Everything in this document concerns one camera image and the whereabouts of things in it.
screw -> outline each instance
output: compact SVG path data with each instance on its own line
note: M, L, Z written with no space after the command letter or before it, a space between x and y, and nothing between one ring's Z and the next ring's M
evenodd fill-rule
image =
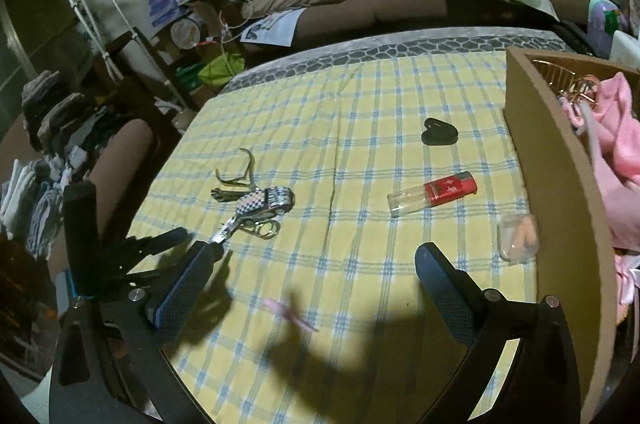
M133 289L129 292L129 299L131 301L140 301L143 297L145 297L144 289Z
M547 296L545 298L545 301L546 301L546 304L553 309L560 306L560 300L553 295Z
M500 294L497 290L495 289L487 289L484 291L484 297L487 298L489 301L500 301L500 299L502 298L502 294Z

white paper sheet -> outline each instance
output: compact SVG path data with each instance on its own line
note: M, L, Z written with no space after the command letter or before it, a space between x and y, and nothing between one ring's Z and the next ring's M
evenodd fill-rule
M272 13L243 30L240 41L291 47L298 19L304 11L303 8Z

red lighter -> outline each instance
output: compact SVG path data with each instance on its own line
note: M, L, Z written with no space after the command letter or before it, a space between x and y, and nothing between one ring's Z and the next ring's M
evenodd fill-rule
M401 217L424 208L439 206L478 192L478 185L468 171L456 173L444 179L427 182L386 196L392 217Z

blue gripper pad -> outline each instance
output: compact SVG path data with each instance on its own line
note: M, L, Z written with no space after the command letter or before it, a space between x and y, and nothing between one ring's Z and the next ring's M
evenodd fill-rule
M458 343L470 348L476 340L474 314L453 283L451 274L458 271L430 242L422 244L415 251L415 272L438 309L449 334Z
M196 242L194 245L199 244L199 250L186 266L183 265L182 272L165 298L153 314L147 314L156 328L159 343L174 341L178 337L213 272L214 264L222 258L221 246L204 242Z

yellow plaid tablecloth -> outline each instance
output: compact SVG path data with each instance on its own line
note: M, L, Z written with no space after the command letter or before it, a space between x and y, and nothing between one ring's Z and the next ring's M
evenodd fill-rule
M423 242L482 289L535 301L534 265L507 266L496 252L500 216L527 211L504 87L504 53L476 52L334 66L207 103L130 233L183 226L210 238L233 211L210 197L214 170L238 175L238 147L254 153L258 185L296 194L275 239L238 231L226 242L228 260L168 351L216 422L416 422L465 354L415 275ZM452 123L458 142L424 146L427 117ZM390 218L388 193L465 170L478 194ZM318 332L295 330L262 298L295 305ZM513 351L476 412L490 407Z

